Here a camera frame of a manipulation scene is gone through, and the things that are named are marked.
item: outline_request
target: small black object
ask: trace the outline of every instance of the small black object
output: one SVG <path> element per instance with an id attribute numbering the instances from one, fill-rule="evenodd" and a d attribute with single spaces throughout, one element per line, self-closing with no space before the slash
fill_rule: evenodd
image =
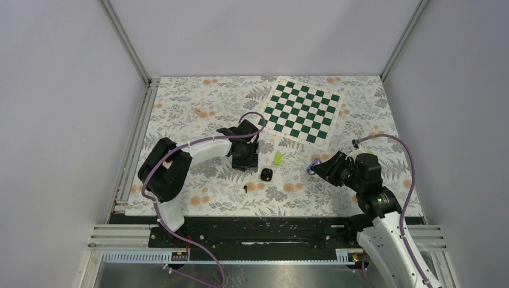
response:
<path id="1" fill-rule="evenodd" d="M 273 174 L 272 169 L 263 168 L 262 169 L 262 174 L 260 175 L 260 178 L 261 178 L 261 180 L 268 182 L 268 181 L 272 180 L 272 174 Z"/>

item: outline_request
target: floral tablecloth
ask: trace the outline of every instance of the floral tablecloth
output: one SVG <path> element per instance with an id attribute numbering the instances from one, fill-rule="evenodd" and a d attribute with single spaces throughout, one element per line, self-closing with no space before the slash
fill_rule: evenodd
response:
<path id="1" fill-rule="evenodd" d="M 326 152 L 271 133 L 259 139 L 259 170 L 252 175 L 230 166 L 226 157 L 191 168 L 179 199 L 184 215 L 210 216 L 341 216 L 361 213 L 355 193 L 333 187 L 306 173 L 315 158 L 325 161 L 338 150 L 350 152 L 351 140 L 375 133 L 397 135 L 384 87 L 378 76 L 291 77 L 338 91 L 343 104 Z M 209 136 L 221 127 L 236 126 L 248 111 L 260 111 L 276 77 L 164 77 L 160 81 L 137 169 L 162 137 L 184 142 Z M 255 116 L 248 116 L 257 123 Z M 384 184 L 402 204 L 411 177 L 403 148 L 391 139 L 363 143 L 382 164 Z M 273 165 L 276 153 L 281 166 Z M 259 179 L 264 167 L 273 169 L 272 181 Z M 248 187 L 245 193 L 243 186 Z M 155 215 L 152 203 L 141 196 L 142 183 L 131 186 L 126 215 Z M 414 193 L 408 216 L 422 216 Z"/>

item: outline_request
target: white square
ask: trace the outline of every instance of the white square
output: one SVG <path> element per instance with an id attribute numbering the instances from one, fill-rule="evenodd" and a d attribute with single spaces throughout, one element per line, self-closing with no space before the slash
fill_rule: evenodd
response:
<path id="1" fill-rule="evenodd" d="M 278 123 L 279 125 L 284 125 L 284 124 L 286 123 L 286 119 L 285 119 L 285 118 L 281 118 L 281 117 L 279 117 L 279 118 L 278 118 L 278 120 L 277 120 L 277 123 Z"/>
<path id="2" fill-rule="evenodd" d="M 307 139 L 307 133 L 304 133 L 302 131 L 299 132 L 299 139 L 306 140 Z"/>
<path id="3" fill-rule="evenodd" d="M 279 115 L 281 115 L 281 110 L 274 110 L 274 111 L 272 111 L 272 115 L 279 117 Z"/>
<path id="4" fill-rule="evenodd" d="M 320 109 L 321 111 L 327 111 L 327 105 L 323 104 L 323 103 L 320 103 L 320 106 L 318 106 L 318 109 Z"/>
<path id="5" fill-rule="evenodd" d="M 324 115 L 325 118 L 329 118 L 330 120 L 332 120 L 332 118 L 334 117 L 334 114 L 331 113 L 331 112 L 325 112 L 325 115 Z"/>
<path id="6" fill-rule="evenodd" d="M 311 130 L 309 130 L 309 135 L 312 136 L 318 135 L 318 129 L 311 128 Z"/>
<path id="7" fill-rule="evenodd" d="M 315 139 L 315 144 L 322 146 L 325 143 L 325 139 L 322 139 L 320 137 L 317 137 Z"/>
<path id="8" fill-rule="evenodd" d="M 295 129 L 295 130 L 297 130 L 297 131 L 301 131 L 301 129 L 302 129 L 302 124 L 294 123 L 293 129 Z"/>
<path id="9" fill-rule="evenodd" d="M 285 134 L 290 134 L 292 129 L 290 127 L 284 126 L 282 132 Z"/>
<path id="10" fill-rule="evenodd" d="M 268 122 L 268 121 L 267 121 L 267 126 L 266 126 L 267 128 L 274 129 L 274 126 L 276 126 L 276 123 L 274 123 L 274 122 Z"/>

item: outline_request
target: white wall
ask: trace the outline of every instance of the white wall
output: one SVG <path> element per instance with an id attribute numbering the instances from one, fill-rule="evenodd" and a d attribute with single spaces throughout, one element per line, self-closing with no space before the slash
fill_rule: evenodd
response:
<path id="1" fill-rule="evenodd" d="M 419 0 L 112 0 L 159 76 L 381 74 Z"/>
<path id="2" fill-rule="evenodd" d="M 509 283 L 508 14 L 507 1 L 432 2 L 386 82 L 461 287 Z"/>
<path id="3" fill-rule="evenodd" d="M 0 1 L 0 287 L 71 286 L 143 84 L 98 1 Z"/>

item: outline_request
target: gray leaf print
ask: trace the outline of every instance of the gray leaf print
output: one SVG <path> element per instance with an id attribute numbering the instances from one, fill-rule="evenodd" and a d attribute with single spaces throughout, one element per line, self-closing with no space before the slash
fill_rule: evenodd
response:
<path id="1" fill-rule="evenodd" d="M 258 140 L 258 142 L 260 143 L 258 148 L 259 154 L 267 154 L 274 151 L 274 145 L 272 143 L 262 139 Z"/>
<path id="2" fill-rule="evenodd" d="M 385 108 L 385 106 L 387 106 L 387 99 L 381 98 L 381 99 L 376 100 L 375 106 L 380 107 L 380 108 Z"/>
<path id="3" fill-rule="evenodd" d="M 256 105 L 258 105 L 258 101 L 249 100 L 248 102 L 244 103 L 242 107 L 246 108 L 247 110 L 252 110 Z"/>
<path id="4" fill-rule="evenodd" d="M 282 202 L 283 200 L 286 200 L 288 198 L 288 196 L 285 193 L 279 191 L 275 186 L 270 186 L 269 188 L 267 188 L 265 196 L 270 201 L 276 200 L 278 202 Z"/>

